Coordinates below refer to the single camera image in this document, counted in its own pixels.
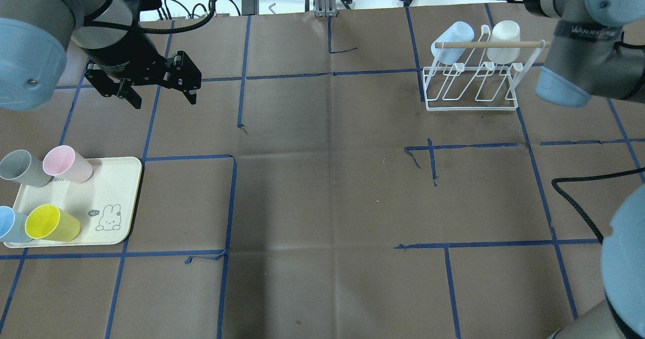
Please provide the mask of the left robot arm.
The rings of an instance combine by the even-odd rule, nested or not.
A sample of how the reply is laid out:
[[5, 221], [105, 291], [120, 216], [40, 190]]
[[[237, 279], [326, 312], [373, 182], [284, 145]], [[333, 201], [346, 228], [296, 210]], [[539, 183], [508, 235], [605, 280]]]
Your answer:
[[53, 96], [67, 65], [70, 43], [88, 56], [84, 77], [97, 93], [140, 109], [135, 86], [160, 86], [197, 102], [202, 73], [189, 55], [164, 57], [149, 36], [189, 32], [214, 15], [178, 29], [144, 28], [142, 10], [161, 0], [2, 0], [2, 86], [4, 110], [36, 109]]

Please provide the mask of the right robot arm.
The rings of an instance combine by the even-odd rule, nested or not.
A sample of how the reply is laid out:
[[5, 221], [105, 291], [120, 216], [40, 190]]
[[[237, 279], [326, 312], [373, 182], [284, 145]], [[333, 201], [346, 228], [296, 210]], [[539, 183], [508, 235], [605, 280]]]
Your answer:
[[[626, 43], [625, 25], [643, 19], [643, 0], [502, 0], [553, 18], [550, 52], [535, 93], [546, 102], [583, 107], [592, 96], [643, 103], [643, 45]], [[579, 213], [601, 244], [604, 300], [553, 338], [643, 338], [643, 187], [631, 193], [604, 236], [562, 183], [636, 175], [643, 168], [556, 178], [553, 188]]]

